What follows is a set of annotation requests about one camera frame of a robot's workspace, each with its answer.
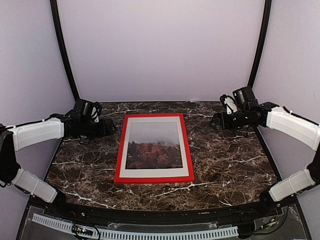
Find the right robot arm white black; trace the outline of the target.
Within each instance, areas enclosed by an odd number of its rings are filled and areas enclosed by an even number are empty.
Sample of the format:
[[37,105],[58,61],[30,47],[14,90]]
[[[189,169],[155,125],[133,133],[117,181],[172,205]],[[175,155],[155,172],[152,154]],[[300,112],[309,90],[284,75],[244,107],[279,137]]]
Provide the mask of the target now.
[[274,130],[309,147],[313,160],[301,170],[275,183],[260,195],[255,213],[266,217],[275,203],[312,189],[320,184],[320,124],[294,114],[275,103],[265,102],[251,109],[222,111],[213,115],[210,126],[215,130],[236,130],[245,126],[261,126]]

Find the autumn forest photo print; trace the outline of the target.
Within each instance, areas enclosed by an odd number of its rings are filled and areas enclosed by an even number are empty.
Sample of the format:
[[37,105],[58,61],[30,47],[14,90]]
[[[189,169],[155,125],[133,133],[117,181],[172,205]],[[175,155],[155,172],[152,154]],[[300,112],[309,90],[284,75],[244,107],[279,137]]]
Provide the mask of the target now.
[[178,169],[182,167],[180,138],[175,121],[130,124],[126,169]]

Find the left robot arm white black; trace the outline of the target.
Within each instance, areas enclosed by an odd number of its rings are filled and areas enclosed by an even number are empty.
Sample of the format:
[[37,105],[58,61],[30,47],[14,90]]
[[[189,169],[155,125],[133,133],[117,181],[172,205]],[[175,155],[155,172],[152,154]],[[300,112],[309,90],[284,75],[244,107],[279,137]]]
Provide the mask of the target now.
[[60,218],[67,218],[70,206],[63,201],[64,194],[46,183],[42,177],[31,173],[29,168],[19,164],[23,153],[38,150],[33,154],[36,163],[44,170],[49,166],[49,154],[42,150],[50,144],[57,145],[67,137],[85,137],[88,140],[113,135],[117,130],[111,119],[77,119],[68,115],[53,114],[47,119],[21,125],[0,127],[0,186],[13,185],[31,196],[51,204],[51,210]]

